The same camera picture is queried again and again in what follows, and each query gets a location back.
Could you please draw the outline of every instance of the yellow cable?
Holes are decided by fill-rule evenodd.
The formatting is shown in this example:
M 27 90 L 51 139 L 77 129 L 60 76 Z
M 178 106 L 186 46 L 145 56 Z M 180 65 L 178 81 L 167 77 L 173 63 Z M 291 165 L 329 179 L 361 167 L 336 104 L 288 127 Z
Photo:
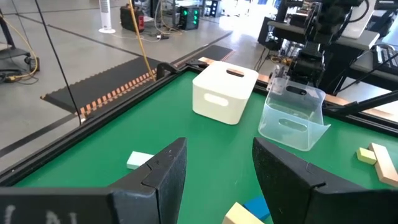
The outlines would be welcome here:
M 21 39 L 26 43 L 27 47 L 29 48 L 29 51 L 31 52 L 31 54 L 33 55 L 33 58 L 34 58 L 34 60 L 35 60 L 35 69 L 34 69 L 32 72 L 30 72 L 29 74 L 25 74 L 25 75 L 14 75 L 14 76 L 11 76 L 11 77 L 8 77 L 8 78 L 25 78 L 25 77 L 28 77 L 28 76 L 31 77 L 32 75 L 34 75 L 34 73 L 36 72 L 36 70 L 37 70 L 38 67 L 39 67 L 39 63 L 37 63 L 37 57 L 36 57 L 35 52 L 33 51 L 32 47 L 30 46 L 30 44 L 28 43 L 28 41 L 24 38 L 24 36 L 23 36 L 13 25 L 11 25 L 11 24 L 4 18 L 4 16 L 0 15 L 0 17 L 1 17 L 1 18 L 4 20 L 4 22 L 6 22 L 6 24 L 9 25 L 9 27 L 11 27 L 11 28 L 19 35 L 19 37 L 21 37 Z
M 137 35 L 137 39 L 138 39 L 138 42 L 139 42 L 139 46 L 141 48 L 142 56 L 144 56 L 144 61 L 145 61 L 145 64 L 147 65 L 147 69 L 148 69 L 149 75 L 152 77 L 153 81 L 156 82 L 155 76 L 152 73 L 152 70 L 150 69 L 149 62 L 148 62 L 148 59 L 147 59 L 147 55 L 145 54 L 144 46 L 143 46 L 142 41 L 141 41 L 141 37 L 139 36 L 139 30 L 138 30 L 138 25 L 137 25 L 137 21 L 136 21 L 136 15 L 134 13 L 134 8 L 132 6 L 131 0 L 129 0 L 129 3 L 130 3 L 130 12 L 131 12 L 131 17 L 132 17 L 132 23 L 134 24 L 134 28 L 136 29 L 136 35 Z

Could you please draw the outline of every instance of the wooden block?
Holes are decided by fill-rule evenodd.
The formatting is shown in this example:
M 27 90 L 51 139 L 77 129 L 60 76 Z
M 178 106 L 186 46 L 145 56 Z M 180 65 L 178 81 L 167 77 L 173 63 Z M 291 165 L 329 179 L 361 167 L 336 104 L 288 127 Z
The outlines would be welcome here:
M 358 160 L 371 165 L 374 165 L 377 161 L 376 155 L 373 151 L 370 151 L 369 149 L 359 148 L 356 151 L 356 156 L 358 157 Z
M 263 224 L 263 222 L 247 211 L 238 202 L 235 202 L 225 215 L 223 224 Z
M 376 155 L 375 168 L 379 180 L 383 183 L 398 187 L 398 174 L 386 147 L 371 143 L 369 149 Z

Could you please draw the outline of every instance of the white storage bin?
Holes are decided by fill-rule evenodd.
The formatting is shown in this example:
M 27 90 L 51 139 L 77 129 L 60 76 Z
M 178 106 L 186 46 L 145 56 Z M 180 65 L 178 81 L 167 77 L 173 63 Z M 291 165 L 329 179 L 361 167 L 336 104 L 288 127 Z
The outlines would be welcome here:
M 192 81 L 193 111 L 226 124 L 237 124 L 258 76 L 251 69 L 213 62 Z

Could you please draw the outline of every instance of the green table surface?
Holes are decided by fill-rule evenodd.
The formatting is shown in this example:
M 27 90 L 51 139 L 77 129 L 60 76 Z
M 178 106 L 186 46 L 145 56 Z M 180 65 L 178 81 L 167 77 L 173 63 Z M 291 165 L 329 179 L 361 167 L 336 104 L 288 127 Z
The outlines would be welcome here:
M 235 202 L 261 194 L 252 162 L 252 140 L 265 96 L 253 93 L 239 124 L 230 126 L 192 111 L 192 80 L 186 72 L 67 152 L 21 180 L 18 187 L 105 187 L 131 172 L 132 151 L 156 154 L 178 137 L 187 138 L 187 177 L 179 223 L 221 223 Z M 391 186 L 355 151 L 382 144 L 398 162 L 397 139 L 325 117 L 329 130 L 309 152 L 285 150 L 368 189 Z

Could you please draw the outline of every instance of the wire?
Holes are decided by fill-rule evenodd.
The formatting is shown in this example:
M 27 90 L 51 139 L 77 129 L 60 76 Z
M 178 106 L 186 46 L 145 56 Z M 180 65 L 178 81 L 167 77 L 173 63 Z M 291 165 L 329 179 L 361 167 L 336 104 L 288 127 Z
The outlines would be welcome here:
M 112 36 L 117 37 L 117 38 L 120 38 L 120 39 L 130 39 L 130 40 L 137 40 L 137 39 L 138 39 L 137 37 L 136 37 L 136 38 L 132 38 L 132 37 L 122 37 L 122 36 L 115 35 L 115 34 L 112 34 Z M 144 41 L 147 41 L 147 42 L 150 42 L 150 43 L 156 43 L 156 42 L 159 42 L 159 41 L 160 41 L 160 39 L 158 39 L 158 40 L 147 40 L 147 39 L 145 39 L 145 37 L 140 37 L 140 38 L 141 38 L 141 40 L 144 40 Z
M 264 57 L 264 60 L 262 61 L 260 67 L 256 70 L 256 72 L 260 72 L 260 69 L 262 68 L 262 65 L 263 65 L 263 64 L 266 62 L 266 60 L 268 59 L 268 56 L 269 56 L 270 52 L 271 52 L 271 51 L 268 50 L 268 53 L 267 53 L 266 57 Z
M 43 23 L 43 26 L 44 26 L 45 34 L 47 35 L 47 38 L 49 39 L 49 42 L 50 42 L 52 51 L 53 51 L 53 53 L 54 53 L 54 55 L 55 55 L 55 58 L 57 59 L 58 66 L 59 66 L 59 68 L 60 68 L 60 70 L 61 70 L 61 74 L 62 74 L 62 77 L 63 77 L 63 81 L 65 81 L 65 83 L 67 84 L 67 89 L 68 89 L 70 98 L 72 99 L 73 106 L 75 107 L 77 116 L 78 116 L 78 118 L 79 118 L 79 125 L 81 125 L 80 113 L 79 113 L 79 110 L 78 110 L 78 108 L 77 108 L 77 105 L 76 105 L 76 102 L 75 102 L 75 98 L 73 97 L 72 91 L 70 91 L 70 87 L 69 87 L 69 83 L 68 83 L 67 77 L 65 76 L 65 72 L 63 72 L 63 68 L 62 68 L 62 65 L 61 65 L 61 61 L 60 61 L 60 59 L 59 59 L 59 57 L 58 57 L 57 51 L 55 50 L 54 44 L 52 43 L 49 30 L 47 29 L 46 23 L 45 23 L 45 21 L 44 21 L 44 17 L 43 17 L 42 10 L 40 9 L 40 6 L 39 6 L 39 3 L 37 2 L 37 0 L 35 0 L 35 3 L 36 3 L 37 10 L 38 10 L 38 12 L 39 12 L 40 18 L 41 18 L 42 23 Z
M 348 86 L 338 90 L 336 93 L 337 94 L 343 90 L 346 90 L 347 88 L 349 88 L 350 86 L 354 85 L 357 82 L 360 82 L 362 80 L 364 80 L 365 78 L 367 78 L 368 76 L 372 75 L 372 72 L 376 71 L 377 69 L 379 69 L 380 67 L 382 67 L 383 65 L 385 65 L 386 63 L 390 62 L 392 59 L 394 59 L 396 56 L 398 56 L 398 53 L 394 54 L 392 57 L 390 57 L 388 60 L 385 60 L 383 63 L 381 63 L 380 65 L 376 66 L 376 68 L 373 68 L 370 72 L 367 72 L 365 75 L 363 75 L 361 78 L 356 79 L 355 81 L 353 81 L 352 83 L 350 83 Z
M 389 44 L 385 44 L 385 43 L 374 44 L 374 46 L 378 46 L 378 45 L 381 45 L 381 46 L 388 46 L 388 47 L 390 47 L 392 50 L 396 50 L 394 46 L 389 45 Z M 357 61 L 357 60 L 360 59 L 363 55 L 366 55 L 366 54 L 369 53 L 369 52 L 372 52 L 372 50 L 367 50 L 367 51 L 365 51 L 363 54 L 361 54 L 360 56 L 356 57 L 355 60 L 353 60 L 346 68 L 343 69 L 343 71 L 341 71 L 331 82 L 329 82 L 329 85 L 326 86 L 325 90 L 329 89 L 330 85 L 331 85 L 333 82 L 335 82 L 340 76 L 342 76 L 342 74 L 344 74 L 345 71 L 346 71 L 347 69 L 349 69 L 350 66 L 351 66 L 352 64 L 354 64 L 355 61 Z
M 14 0 L 11 0 L 11 2 L 12 2 L 12 5 L 14 6 L 15 13 L 17 14 L 17 17 L 18 17 L 18 19 L 19 19 L 19 23 L 20 23 L 20 24 L 21 24 L 21 26 L 22 26 L 22 30 L 24 31 L 24 34 L 25 34 L 26 40 L 27 40 L 28 44 L 30 45 L 29 38 L 27 37 L 26 30 L 25 30 L 25 27 L 24 27 L 24 25 L 22 24 L 21 17 L 19 16 L 19 12 L 18 12 L 17 6 L 15 5 L 15 2 L 14 2 Z
M 369 0 L 365 0 L 365 3 L 366 3 L 366 10 L 365 10 L 364 14 L 362 14 L 362 16 L 360 16 L 359 18 L 354 19 L 353 21 L 348 21 L 348 23 L 358 22 L 366 16 L 366 14 L 368 13 L 369 8 L 370 8 Z
M 156 79 L 155 79 L 155 76 L 154 76 L 154 74 L 152 72 L 152 69 L 150 69 L 148 58 L 147 58 L 147 55 L 145 54 L 144 46 L 142 44 L 142 40 L 141 40 L 141 37 L 140 37 L 139 32 L 138 32 L 136 15 L 134 13 L 134 8 L 132 6 L 131 0 L 129 0 L 129 3 L 130 3 L 130 12 L 131 12 L 131 17 L 132 17 L 132 23 L 134 24 L 134 28 L 136 30 L 136 35 L 137 35 L 137 39 L 138 39 L 138 42 L 139 42 L 139 46 L 141 48 L 142 56 L 144 57 L 145 64 L 147 65 L 147 69 L 148 69 L 149 75 L 152 77 L 153 81 L 156 82 Z
M 25 74 L 25 75 L 14 75 L 14 76 L 11 76 L 11 77 L 8 77 L 8 78 L 17 79 L 17 78 L 24 78 L 24 77 L 29 77 L 29 76 L 34 75 L 34 73 L 37 71 L 37 69 L 38 69 L 38 67 L 39 67 L 39 63 L 38 63 L 38 61 L 37 61 L 37 57 L 36 57 L 35 52 L 33 51 L 32 47 L 30 46 L 30 44 L 28 43 L 28 41 L 24 38 L 24 36 L 23 36 L 13 25 L 11 25 L 11 24 L 8 22 L 7 19 L 5 19 L 4 16 L 3 16 L 2 14 L 0 14 L 0 17 L 4 20 L 4 22 L 6 22 L 6 24 L 7 24 L 9 27 L 11 27 L 11 28 L 19 35 L 19 37 L 21 37 L 21 39 L 25 42 L 25 44 L 26 44 L 27 47 L 29 48 L 29 51 L 30 51 L 30 53 L 32 54 L 32 56 L 33 56 L 33 58 L 34 58 L 34 60 L 35 60 L 35 68 L 33 69 L 33 71 L 31 71 L 30 73 Z
M 262 60 L 262 56 L 264 55 L 264 52 L 266 51 L 266 46 L 262 46 L 264 49 L 261 52 L 261 55 L 259 57 L 259 60 L 256 62 L 256 64 L 254 65 L 254 70 L 257 70 L 258 66 L 260 66 L 261 60 Z

